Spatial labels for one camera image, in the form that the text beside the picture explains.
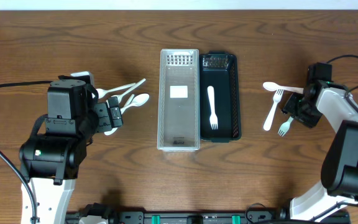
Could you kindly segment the white fork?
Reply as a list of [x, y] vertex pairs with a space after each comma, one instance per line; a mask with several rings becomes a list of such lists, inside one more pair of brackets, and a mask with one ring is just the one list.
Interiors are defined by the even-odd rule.
[[273, 104], [272, 104], [272, 107], [266, 117], [266, 120], [265, 120], [265, 123], [263, 125], [263, 129], [265, 131], [269, 131], [270, 128], [272, 127], [272, 123], [273, 123], [273, 118], [274, 118], [274, 115], [275, 115], [275, 111], [277, 109], [277, 106], [279, 104], [279, 102], [281, 101], [282, 99], [282, 96], [283, 96], [283, 92], [284, 90], [283, 89], [278, 89], [274, 96], [273, 96]]
[[279, 135], [279, 136], [283, 137], [284, 135], [286, 135], [286, 133], [287, 133], [288, 130], [290, 129], [290, 126], [291, 126], [291, 122], [292, 122], [292, 121], [293, 121], [293, 117], [290, 116], [290, 117], [288, 118], [288, 120], [287, 120], [286, 122], [284, 122], [284, 123], [280, 126], [280, 128], [279, 128], [279, 130], [278, 130], [278, 135]]
[[211, 125], [212, 130], [218, 130], [218, 117], [216, 115], [214, 87], [208, 86], [207, 92], [208, 92], [209, 107], [211, 110], [211, 115], [209, 117], [209, 123]]

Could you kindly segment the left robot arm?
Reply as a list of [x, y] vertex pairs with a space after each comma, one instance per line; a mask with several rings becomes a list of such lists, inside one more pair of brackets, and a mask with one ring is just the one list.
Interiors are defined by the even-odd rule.
[[98, 100], [94, 86], [83, 80], [57, 80], [48, 88], [48, 113], [35, 122], [19, 151], [23, 186], [34, 196], [37, 223], [64, 223], [93, 136], [123, 125], [118, 98]]

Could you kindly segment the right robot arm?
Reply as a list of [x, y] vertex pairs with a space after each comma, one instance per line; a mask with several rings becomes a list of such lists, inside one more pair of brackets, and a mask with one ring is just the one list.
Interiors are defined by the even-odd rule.
[[293, 93], [282, 111], [308, 128], [324, 116], [335, 137], [319, 182], [291, 199], [277, 219], [320, 222], [346, 206], [358, 207], [358, 105], [348, 87], [333, 82], [332, 66], [310, 65], [305, 88]]

